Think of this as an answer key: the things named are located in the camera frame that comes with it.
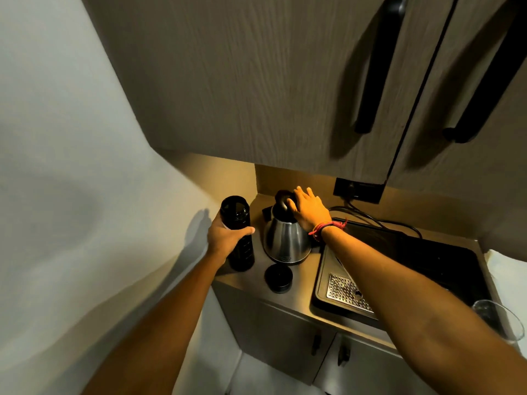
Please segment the person's left forearm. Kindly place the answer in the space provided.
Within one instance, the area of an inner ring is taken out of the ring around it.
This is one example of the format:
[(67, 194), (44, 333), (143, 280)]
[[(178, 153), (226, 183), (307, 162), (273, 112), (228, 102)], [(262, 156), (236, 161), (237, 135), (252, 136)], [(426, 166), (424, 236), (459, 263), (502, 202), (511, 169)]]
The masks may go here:
[(216, 272), (209, 250), (110, 352), (81, 395), (171, 395)]

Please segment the person's right forearm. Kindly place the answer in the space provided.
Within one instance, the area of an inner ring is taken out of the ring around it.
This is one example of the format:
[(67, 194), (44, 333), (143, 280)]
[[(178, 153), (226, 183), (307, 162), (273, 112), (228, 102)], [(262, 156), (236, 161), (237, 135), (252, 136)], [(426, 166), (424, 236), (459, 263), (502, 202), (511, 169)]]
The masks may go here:
[(527, 359), (432, 280), (334, 225), (317, 230), (412, 370), (439, 395), (527, 395)]

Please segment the black wall socket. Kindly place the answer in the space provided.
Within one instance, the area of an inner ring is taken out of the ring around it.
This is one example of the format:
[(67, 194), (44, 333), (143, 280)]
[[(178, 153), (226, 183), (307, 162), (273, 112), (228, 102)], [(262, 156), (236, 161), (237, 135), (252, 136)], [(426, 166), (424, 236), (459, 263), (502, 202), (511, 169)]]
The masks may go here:
[(379, 204), (385, 190), (385, 184), (371, 184), (348, 179), (336, 178), (333, 196), (345, 201), (361, 201)]

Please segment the wide wooden upper cabinet door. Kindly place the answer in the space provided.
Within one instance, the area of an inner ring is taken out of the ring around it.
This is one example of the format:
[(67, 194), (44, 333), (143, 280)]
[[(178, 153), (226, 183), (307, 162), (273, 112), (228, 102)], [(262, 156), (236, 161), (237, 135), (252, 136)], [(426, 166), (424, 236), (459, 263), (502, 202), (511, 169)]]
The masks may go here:
[(82, 1), (153, 148), (383, 184), (454, 0), (407, 0), (368, 134), (384, 0)]

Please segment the black drip tray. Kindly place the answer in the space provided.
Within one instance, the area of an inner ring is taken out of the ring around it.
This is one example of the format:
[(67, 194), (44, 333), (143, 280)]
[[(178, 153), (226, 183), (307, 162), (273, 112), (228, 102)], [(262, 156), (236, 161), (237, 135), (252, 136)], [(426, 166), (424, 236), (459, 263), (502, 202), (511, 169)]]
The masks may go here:
[(374, 327), (380, 330), (385, 330), (384, 326), (378, 320), (375, 314), (373, 317), (358, 314), (346, 308), (340, 307), (334, 301), (330, 301), (329, 299), (326, 299), (326, 288), (327, 288), (329, 273), (337, 274), (339, 276), (352, 279), (352, 277), (344, 269), (339, 259), (335, 256), (334, 252), (328, 246), (324, 246), (323, 251), (320, 256), (320, 263), (319, 263), (319, 267), (317, 270), (317, 278), (315, 281), (315, 286), (313, 288), (312, 305), (331, 315), (339, 316), (341, 318), (347, 318), (349, 320), (354, 320), (354, 321), (360, 322), (362, 324), (365, 324), (365, 325), (368, 325), (368, 326), (371, 326), (371, 327)]

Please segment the stainless steel electric kettle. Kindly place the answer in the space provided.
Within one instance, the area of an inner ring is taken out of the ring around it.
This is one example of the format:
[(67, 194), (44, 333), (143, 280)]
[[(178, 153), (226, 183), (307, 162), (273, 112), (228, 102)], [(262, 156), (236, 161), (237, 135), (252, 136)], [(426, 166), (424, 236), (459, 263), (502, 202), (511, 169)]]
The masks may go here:
[(262, 210), (266, 222), (262, 244), (266, 254), (275, 262), (295, 265), (310, 254), (312, 240), (295, 218), (287, 199), (297, 204), (293, 192), (279, 190), (274, 196), (274, 205)]

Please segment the black induction cooktop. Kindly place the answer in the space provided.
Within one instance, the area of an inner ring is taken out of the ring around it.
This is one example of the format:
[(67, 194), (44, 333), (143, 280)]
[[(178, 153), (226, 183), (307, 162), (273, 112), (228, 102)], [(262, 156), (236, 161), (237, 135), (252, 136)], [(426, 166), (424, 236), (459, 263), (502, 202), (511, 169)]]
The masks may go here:
[(466, 305), (491, 299), (477, 255), (464, 247), (348, 222), (344, 231), (453, 293)]

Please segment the black water bottle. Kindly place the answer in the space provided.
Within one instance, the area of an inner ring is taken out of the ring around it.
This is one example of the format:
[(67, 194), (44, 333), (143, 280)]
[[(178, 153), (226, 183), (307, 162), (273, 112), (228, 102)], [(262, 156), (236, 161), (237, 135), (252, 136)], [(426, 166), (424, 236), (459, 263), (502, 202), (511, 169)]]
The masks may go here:
[[(220, 215), (223, 225), (230, 230), (241, 230), (250, 226), (250, 207), (245, 198), (229, 196), (221, 202)], [(241, 238), (228, 256), (230, 267), (245, 272), (254, 265), (252, 235)]]

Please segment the person's left hand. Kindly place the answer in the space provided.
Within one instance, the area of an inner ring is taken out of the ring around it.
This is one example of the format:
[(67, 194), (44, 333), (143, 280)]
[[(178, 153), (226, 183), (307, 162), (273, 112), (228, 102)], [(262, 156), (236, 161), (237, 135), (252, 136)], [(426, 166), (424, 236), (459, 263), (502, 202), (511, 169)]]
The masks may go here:
[(211, 261), (216, 270), (224, 265), (228, 255), (233, 252), (240, 241), (240, 239), (229, 239), (226, 234), (227, 230), (230, 229), (223, 224), (221, 213), (218, 211), (208, 230), (208, 249), (206, 252), (206, 259)]

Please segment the black bottle cap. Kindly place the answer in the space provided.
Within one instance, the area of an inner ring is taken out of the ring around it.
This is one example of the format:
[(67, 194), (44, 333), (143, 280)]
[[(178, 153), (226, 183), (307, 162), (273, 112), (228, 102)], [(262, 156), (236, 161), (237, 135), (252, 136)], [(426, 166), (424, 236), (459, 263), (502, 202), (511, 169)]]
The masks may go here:
[(288, 265), (273, 264), (264, 272), (264, 280), (272, 292), (284, 294), (292, 286), (293, 272)]

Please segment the person's right hand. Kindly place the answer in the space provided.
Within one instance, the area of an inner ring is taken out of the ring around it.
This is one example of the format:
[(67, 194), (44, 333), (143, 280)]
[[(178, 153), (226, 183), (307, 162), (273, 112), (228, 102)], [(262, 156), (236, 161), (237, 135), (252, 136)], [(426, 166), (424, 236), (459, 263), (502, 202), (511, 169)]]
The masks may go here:
[(315, 196), (314, 193), (313, 204), (303, 204), (302, 190), (300, 186), (293, 190), (298, 205), (298, 215), (294, 215), (294, 217), (306, 232), (311, 233), (316, 227), (327, 225), (333, 220), (330, 212), (320, 207), (319, 197)]

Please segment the white cloth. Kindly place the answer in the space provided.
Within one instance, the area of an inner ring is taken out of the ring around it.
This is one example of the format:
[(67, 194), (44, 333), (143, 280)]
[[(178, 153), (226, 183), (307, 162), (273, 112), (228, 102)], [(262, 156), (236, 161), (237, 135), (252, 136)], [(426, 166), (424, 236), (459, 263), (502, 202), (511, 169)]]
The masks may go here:
[(513, 312), (524, 326), (524, 338), (518, 347), (527, 359), (527, 262), (512, 259), (497, 251), (484, 254), (487, 268), (502, 305)]

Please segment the narrow wooden upper cabinet door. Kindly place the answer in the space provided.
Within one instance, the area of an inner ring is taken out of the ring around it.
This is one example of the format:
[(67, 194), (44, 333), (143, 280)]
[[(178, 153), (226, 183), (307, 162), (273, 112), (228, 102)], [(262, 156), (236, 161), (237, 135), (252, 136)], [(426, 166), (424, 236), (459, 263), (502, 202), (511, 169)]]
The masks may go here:
[(463, 232), (527, 260), (527, 58), (472, 141), (447, 141), (517, 12), (514, 0), (454, 0), (388, 184), (458, 199)]

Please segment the clear drinking glass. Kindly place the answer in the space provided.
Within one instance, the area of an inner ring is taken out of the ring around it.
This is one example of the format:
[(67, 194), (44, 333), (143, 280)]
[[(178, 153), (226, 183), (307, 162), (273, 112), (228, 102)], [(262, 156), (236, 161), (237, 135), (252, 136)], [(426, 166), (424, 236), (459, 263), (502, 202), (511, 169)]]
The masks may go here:
[(507, 344), (518, 346), (524, 339), (523, 323), (507, 307), (492, 300), (478, 300), (471, 308)]

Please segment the perforated metal grate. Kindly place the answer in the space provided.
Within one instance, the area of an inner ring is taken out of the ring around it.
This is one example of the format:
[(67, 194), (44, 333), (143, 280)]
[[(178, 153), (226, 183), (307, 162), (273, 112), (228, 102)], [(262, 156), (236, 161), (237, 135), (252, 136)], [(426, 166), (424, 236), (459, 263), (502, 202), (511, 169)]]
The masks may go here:
[(371, 306), (365, 300), (355, 282), (350, 278), (329, 273), (326, 299), (334, 301), (340, 307), (352, 312), (370, 317), (374, 316)]

